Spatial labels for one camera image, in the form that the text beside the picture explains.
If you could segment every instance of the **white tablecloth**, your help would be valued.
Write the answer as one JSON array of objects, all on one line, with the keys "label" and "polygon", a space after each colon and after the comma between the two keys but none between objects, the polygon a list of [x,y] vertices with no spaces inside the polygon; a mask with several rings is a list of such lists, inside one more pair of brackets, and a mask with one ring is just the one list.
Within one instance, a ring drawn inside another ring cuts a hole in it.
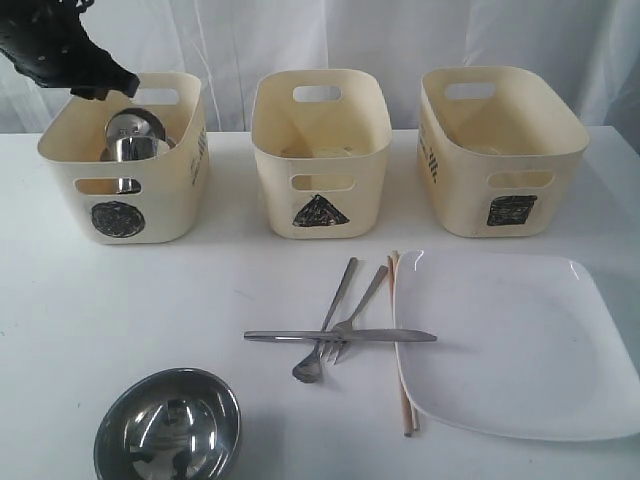
[{"label": "white tablecloth", "polygon": [[[242,339],[249,329],[318,328],[351,255],[364,264],[336,317],[393,249],[546,253],[591,271],[639,368],[640,159],[612,128],[590,133],[586,162],[539,236],[446,233],[418,175],[417,133],[399,131],[377,227],[326,241],[273,234],[249,134],[210,134],[197,224],[146,246],[86,240],[37,154],[39,137],[0,136],[0,477],[94,478],[94,434],[117,396],[148,374],[192,366],[238,395],[245,436],[233,479],[637,479],[640,436],[532,442],[423,419],[419,437],[403,437],[392,347],[354,347],[324,384],[303,385],[290,371],[308,345]],[[359,324],[389,326],[390,314],[381,291]]]}]

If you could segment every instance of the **white square plate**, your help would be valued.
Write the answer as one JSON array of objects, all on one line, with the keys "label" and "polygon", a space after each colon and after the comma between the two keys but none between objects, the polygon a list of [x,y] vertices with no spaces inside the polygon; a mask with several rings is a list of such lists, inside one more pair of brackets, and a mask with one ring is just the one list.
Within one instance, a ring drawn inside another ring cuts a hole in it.
[{"label": "white square plate", "polygon": [[396,272],[411,402],[444,423],[541,440],[640,432],[640,380],[591,275],[559,257],[414,251]]}]

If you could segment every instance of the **white curtain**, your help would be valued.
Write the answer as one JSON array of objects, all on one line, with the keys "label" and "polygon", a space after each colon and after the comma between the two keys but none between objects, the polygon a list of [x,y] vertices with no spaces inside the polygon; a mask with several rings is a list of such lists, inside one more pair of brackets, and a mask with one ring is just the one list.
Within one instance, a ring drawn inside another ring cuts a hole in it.
[{"label": "white curtain", "polygon": [[[257,83],[278,70],[367,71],[393,127],[414,128],[424,73],[514,65],[640,151],[640,0],[96,0],[81,18],[125,68],[199,76],[211,131],[250,129]],[[5,60],[0,81],[2,132],[43,131],[69,98]]]}]

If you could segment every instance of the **cream plastic bin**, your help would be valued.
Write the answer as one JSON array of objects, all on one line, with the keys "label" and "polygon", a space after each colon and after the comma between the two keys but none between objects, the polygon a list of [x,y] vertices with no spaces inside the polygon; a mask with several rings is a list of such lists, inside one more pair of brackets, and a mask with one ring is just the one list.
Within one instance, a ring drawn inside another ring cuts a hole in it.
[{"label": "cream plastic bin", "polygon": [[[105,125],[134,105],[119,92],[110,92],[103,102],[71,99],[38,143],[77,223],[99,243],[157,243],[183,235],[195,220],[206,183],[209,151],[200,80],[184,73],[139,78],[143,95],[145,89],[177,93],[176,104],[140,105],[158,116],[176,142],[169,152],[134,162],[99,161]],[[135,179],[142,190],[117,194],[118,178]]]},{"label": "cream plastic bin", "polygon": [[[298,87],[339,88],[298,101]],[[279,72],[258,87],[252,140],[271,228],[287,238],[345,238],[371,229],[391,143],[378,82],[355,70]]]},{"label": "cream plastic bin", "polygon": [[514,67],[436,70],[421,110],[418,161],[444,228],[506,237],[549,225],[589,135],[544,80]]}]

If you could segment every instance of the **knife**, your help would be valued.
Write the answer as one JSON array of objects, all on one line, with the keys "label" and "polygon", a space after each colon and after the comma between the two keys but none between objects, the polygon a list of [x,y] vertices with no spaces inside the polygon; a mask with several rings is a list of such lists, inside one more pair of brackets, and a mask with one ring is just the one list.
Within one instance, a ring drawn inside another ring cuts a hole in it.
[{"label": "knife", "polygon": [[258,342],[300,342],[307,340],[330,342],[435,342],[438,337],[420,330],[381,328],[352,332],[317,331],[248,331],[245,340]]}]

